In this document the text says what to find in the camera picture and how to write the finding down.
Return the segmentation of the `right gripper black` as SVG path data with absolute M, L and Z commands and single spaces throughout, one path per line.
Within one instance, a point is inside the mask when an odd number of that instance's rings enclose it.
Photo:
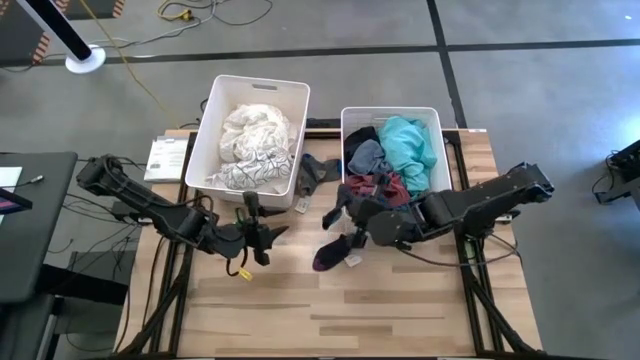
M 419 241 L 418 226 L 407 210 L 392 207 L 383 195 L 385 185 L 375 185 L 369 194 L 355 194 L 352 187 L 338 187 L 336 206 L 322 217 L 322 228 L 341 234 L 337 244 L 344 250 L 363 248 L 368 239 L 381 247 L 411 250 Z

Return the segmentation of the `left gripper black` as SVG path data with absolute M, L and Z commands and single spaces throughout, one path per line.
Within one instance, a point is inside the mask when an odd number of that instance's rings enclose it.
M 270 258 L 266 251 L 272 247 L 272 242 L 289 227 L 270 228 L 259 223 L 259 217 L 274 216 L 275 211 L 261 206 L 256 192 L 245 191 L 243 199 L 249 216 L 242 217 L 243 212 L 237 208 L 235 223 L 223 224 L 222 216 L 212 211 L 212 252 L 223 256 L 227 259 L 227 263 L 230 263 L 230 260 L 237 257 L 240 252 L 243 252 L 245 259 L 247 249 L 252 248 L 254 261 L 261 266 L 267 266 L 270 264 Z

